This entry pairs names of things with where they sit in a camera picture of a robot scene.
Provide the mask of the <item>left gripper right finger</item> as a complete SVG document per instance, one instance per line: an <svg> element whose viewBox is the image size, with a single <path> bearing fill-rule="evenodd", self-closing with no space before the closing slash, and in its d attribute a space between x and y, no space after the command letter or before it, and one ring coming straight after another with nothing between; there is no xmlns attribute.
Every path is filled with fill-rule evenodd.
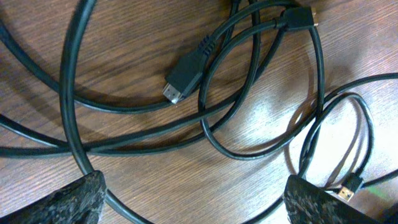
<svg viewBox="0 0 398 224"><path fill-rule="evenodd" d="M297 175L287 179L284 203L291 223L378 222Z"/></svg>

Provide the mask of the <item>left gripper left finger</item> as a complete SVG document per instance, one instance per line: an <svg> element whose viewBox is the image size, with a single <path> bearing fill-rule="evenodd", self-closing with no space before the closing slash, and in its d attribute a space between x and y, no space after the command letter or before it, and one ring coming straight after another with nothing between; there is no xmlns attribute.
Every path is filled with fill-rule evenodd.
<svg viewBox="0 0 398 224"><path fill-rule="evenodd" d="M1 218L1 223L98 223L106 196L102 172L93 171Z"/></svg>

